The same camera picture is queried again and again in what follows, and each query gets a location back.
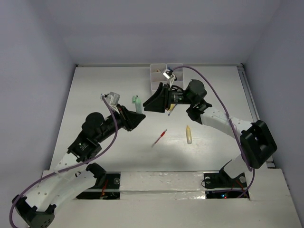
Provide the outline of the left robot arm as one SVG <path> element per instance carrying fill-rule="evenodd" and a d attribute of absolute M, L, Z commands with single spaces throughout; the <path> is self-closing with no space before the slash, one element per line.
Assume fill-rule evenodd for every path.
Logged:
<path fill-rule="evenodd" d="M 28 186 L 12 200 L 9 222 L 13 212 L 31 228 L 47 228 L 56 213 L 68 201 L 90 187 L 104 185 L 106 170 L 94 160 L 108 151 L 118 136 L 118 130 L 132 131 L 145 118 L 144 114 L 117 105 L 108 117 L 101 113 L 89 114 L 82 130 L 68 147 L 54 171 Z"/>

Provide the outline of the green highlighter cap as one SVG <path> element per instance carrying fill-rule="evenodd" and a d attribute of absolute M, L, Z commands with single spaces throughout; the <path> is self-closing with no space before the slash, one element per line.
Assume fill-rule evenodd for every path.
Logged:
<path fill-rule="evenodd" d="M 138 103 L 139 102 L 139 97 L 137 96 L 137 95 L 134 95 L 133 97 L 132 97 L 132 103 L 133 104 L 136 104 L 136 103 Z"/>

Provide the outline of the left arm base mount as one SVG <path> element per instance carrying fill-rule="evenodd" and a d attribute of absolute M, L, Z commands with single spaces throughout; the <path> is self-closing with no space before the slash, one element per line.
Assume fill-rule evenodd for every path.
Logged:
<path fill-rule="evenodd" d="M 80 200 L 119 200 L 121 173 L 107 173 L 102 183 L 96 184 L 76 196 Z"/>

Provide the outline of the yellow highlighter cap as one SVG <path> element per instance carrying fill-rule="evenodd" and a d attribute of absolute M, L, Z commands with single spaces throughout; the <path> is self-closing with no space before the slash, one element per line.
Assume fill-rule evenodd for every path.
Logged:
<path fill-rule="evenodd" d="M 171 104 L 170 108 L 169 108 L 169 111 L 171 111 L 174 108 L 174 106 L 175 106 L 174 104 Z"/>

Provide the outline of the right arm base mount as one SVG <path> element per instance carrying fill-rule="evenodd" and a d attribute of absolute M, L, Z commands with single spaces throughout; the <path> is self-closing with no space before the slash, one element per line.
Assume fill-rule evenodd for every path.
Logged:
<path fill-rule="evenodd" d="M 204 173 L 201 186 L 205 188 L 207 199 L 250 199 L 247 190 L 247 180 L 245 173 L 231 178 L 225 173 L 224 168 L 228 162 L 218 172 Z"/>

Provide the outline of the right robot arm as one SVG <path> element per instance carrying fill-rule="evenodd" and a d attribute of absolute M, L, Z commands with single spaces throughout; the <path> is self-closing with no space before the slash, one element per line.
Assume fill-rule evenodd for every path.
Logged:
<path fill-rule="evenodd" d="M 229 161 L 218 176 L 223 186 L 230 186 L 247 170 L 259 169 L 277 150 L 274 138 L 264 121 L 244 121 L 220 111 L 205 101 L 207 91 L 199 80 L 191 80 L 186 89 L 159 83 L 156 92 L 143 103 L 147 112 L 164 113 L 171 105 L 189 105 L 188 117 L 217 129 L 237 141 L 240 155 Z"/>

